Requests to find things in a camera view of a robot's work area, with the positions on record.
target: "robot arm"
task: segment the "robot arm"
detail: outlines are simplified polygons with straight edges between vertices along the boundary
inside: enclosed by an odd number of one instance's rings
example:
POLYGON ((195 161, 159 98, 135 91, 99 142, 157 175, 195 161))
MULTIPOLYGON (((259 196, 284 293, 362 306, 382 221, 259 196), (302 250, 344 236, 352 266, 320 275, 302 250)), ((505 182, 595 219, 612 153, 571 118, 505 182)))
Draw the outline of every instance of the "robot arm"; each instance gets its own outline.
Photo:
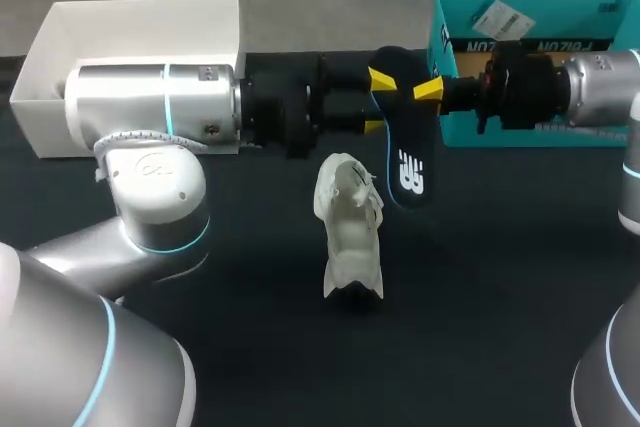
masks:
POLYGON ((210 227, 202 167, 182 146, 144 145, 105 155, 116 217, 26 253, 111 300, 199 267, 210 227))
POLYGON ((0 334, 3 425, 191 425, 195 373, 177 341, 4 244, 0 334))

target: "black table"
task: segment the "black table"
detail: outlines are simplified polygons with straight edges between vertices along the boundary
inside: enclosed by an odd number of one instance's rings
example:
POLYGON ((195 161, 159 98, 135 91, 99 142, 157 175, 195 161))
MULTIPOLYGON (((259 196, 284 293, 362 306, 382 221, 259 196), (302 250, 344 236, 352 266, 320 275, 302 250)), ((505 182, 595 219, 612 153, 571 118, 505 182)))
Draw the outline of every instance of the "black table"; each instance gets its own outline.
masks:
MULTIPOLYGON (((329 59, 355 68, 366 54, 329 59)), ((249 71, 309 65, 305 54, 247 59, 249 71)), ((341 151, 384 178, 383 133, 325 137, 307 161, 202 159, 210 262, 128 304, 189 351, 194 425, 572 425, 573 369, 640 278, 617 220, 622 151, 439 145, 433 205, 411 215, 383 193, 382 302, 322 298, 313 187, 341 151)), ((6 109, 0 239, 26 248, 112 216, 94 168, 38 160, 6 109)))

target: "barcode label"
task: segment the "barcode label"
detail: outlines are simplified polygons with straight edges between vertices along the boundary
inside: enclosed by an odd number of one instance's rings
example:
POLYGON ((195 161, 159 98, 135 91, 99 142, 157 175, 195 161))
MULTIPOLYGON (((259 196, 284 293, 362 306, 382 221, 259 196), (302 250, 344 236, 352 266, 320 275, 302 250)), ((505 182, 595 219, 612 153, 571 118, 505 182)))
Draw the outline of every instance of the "barcode label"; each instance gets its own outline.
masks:
POLYGON ((473 29, 498 41, 520 40, 534 25, 533 19, 496 0, 480 16, 473 29))
POLYGON ((509 29, 511 28, 511 26, 515 24, 519 18, 520 18, 520 14, 513 14, 511 18, 507 21, 507 23, 504 24, 504 26, 500 29, 500 33, 504 35, 507 32, 509 32, 509 29))

